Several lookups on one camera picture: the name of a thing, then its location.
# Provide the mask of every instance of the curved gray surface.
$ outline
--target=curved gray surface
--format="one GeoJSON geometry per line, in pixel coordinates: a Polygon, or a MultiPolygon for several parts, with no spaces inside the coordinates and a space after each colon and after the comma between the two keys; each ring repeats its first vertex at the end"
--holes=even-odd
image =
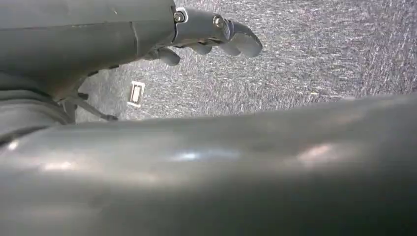
{"type": "Polygon", "coordinates": [[[414,94],[51,127],[0,149],[0,235],[413,235],[416,119],[414,94]]]}
{"type": "MultiPolygon", "coordinates": [[[[179,66],[140,61],[89,79],[89,102],[122,119],[216,116],[287,109],[417,89],[417,2],[409,0],[177,0],[250,26],[254,59],[178,50],[179,66]],[[126,105],[144,82],[140,109],[126,105]]],[[[79,121],[96,120],[79,111],[79,121]]]]}

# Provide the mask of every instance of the screw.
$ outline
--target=screw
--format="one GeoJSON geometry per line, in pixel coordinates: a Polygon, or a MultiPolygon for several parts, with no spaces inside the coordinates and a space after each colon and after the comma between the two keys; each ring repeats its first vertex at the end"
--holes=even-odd
{"type": "Polygon", "coordinates": [[[213,18],[213,23],[218,28],[223,28],[224,27],[224,20],[221,16],[215,16],[213,18]]]}
{"type": "Polygon", "coordinates": [[[185,21],[185,16],[182,12],[177,11],[176,13],[174,13],[174,21],[176,23],[179,22],[184,22],[185,21]]]}

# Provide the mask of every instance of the robotic hand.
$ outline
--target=robotic hand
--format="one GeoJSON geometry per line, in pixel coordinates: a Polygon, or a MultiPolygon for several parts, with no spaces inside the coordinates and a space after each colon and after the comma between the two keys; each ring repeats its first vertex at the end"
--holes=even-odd
{"type": "Polygon", "coordinates": [[[56,101],[99,70],[139,59],[175,65],[168,47],[206,54],[212,46],[250,57],[262,49],[248,27],[172,0],[0,1],[0,87],[25,85],[56,101]]]}
{"type": "MultiPolygon", "coordinates": [[[[226,54],[257,56],[262,50],[258,37],[247,26],[224,19],[221,15],[180,7],[173,15],[176,34],[170,46],[192,48],[196,53],[208,54],[219,46],[226,54]]],[[[161,59],[168,65],[177,65],[179,56],[167,47],[152,50],[147,60],[161,59]]]]}

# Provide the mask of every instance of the gray plastic casing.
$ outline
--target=gray plastic casing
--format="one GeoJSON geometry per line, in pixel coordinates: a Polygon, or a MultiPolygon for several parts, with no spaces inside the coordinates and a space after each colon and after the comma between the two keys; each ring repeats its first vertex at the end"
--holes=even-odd
{"type": "Polygon", "coordinates": [[[174,10],[172,0],[2,0],[0,71],[62,98],[80,77],[171,43],[174,10]]]}

